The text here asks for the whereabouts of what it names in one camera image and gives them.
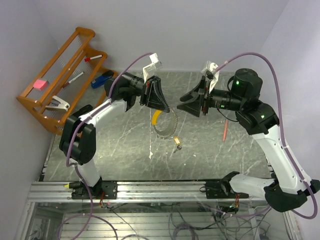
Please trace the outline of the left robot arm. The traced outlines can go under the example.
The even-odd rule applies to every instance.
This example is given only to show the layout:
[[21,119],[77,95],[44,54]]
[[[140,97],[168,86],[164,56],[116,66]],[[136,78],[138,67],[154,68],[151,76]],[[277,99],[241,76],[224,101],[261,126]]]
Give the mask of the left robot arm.
[[97,133],[117,116],[128,112],[140,98],[141,106],[169,113],[170,108],[162,91],[162,80],[152,76],[148,80],[125,72],[108,79],[105,92],[111,96],[96,108],[81,108],[65,121],[59,149],[66,156],[66,166],[75,168],[79,176],[78,189],[91,199],[102,193],[102,177],[94,163]]

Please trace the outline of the large keyring with yellow handle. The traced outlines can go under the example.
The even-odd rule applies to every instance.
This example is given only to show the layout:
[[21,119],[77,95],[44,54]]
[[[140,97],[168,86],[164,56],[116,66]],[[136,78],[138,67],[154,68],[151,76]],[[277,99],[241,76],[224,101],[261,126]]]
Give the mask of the large keyring with yellow handle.
[[174,110],[171,110],[170,119],[167,127],[163,130],[158,130],[156,128],[157,120],[162,113],[163,112],[161,110],[156,110],[154,112],[151,118],[151,125],[153,126],[153,129],[156,132],[158,138],[169,139],[176,132],[177,125],[178,125],[178,115]]

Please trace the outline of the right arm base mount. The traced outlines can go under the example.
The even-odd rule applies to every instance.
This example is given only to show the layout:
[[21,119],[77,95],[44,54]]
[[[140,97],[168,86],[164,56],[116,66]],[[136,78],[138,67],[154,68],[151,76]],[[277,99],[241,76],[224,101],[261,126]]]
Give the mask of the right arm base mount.
[[204,186],[199,188],[201,193],[204,193],[207,199],[247,199],[248,194],[242,192],[235,192],[231,185],[230,181],[232,177],[239,175],[237,171],[232,171],[226,176],[220,179],[208,179],[205,181]]

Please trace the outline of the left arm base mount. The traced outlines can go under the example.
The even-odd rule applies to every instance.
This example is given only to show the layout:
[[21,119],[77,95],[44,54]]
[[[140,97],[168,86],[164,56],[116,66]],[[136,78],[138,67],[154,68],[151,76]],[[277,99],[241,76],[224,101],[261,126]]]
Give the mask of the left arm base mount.
[[[84,183],[82,187],[72,189],[71,198],[73,200],[89,200],[90,196]],[[118,194],[118,184],[116,181],[99,180],[94,187],[89,187],[93,199],[115,200]]]

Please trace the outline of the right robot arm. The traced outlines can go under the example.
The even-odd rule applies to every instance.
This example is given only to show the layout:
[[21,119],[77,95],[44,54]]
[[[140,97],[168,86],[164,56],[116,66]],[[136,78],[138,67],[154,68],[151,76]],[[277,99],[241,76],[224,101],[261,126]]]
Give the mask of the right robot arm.
[[272,178],[258,178],[233,171],[220,180],[220,192],[226,198],[248,194],[265,199],[276,211],[283,213],[301,207],[307,197],[320,189],[317,180],[301,179],[301,167],[290,160],[287,148],[281,143],[280,120],[274,109],[260,101],[263,80],[248,68],[238,69],[230,78],[228,90],[209,90],[213,75],[207,73],[191,91],[180,97],[179,110],[195,117],[206,115],[210,108],[235,112],[236,122],[263,150]]

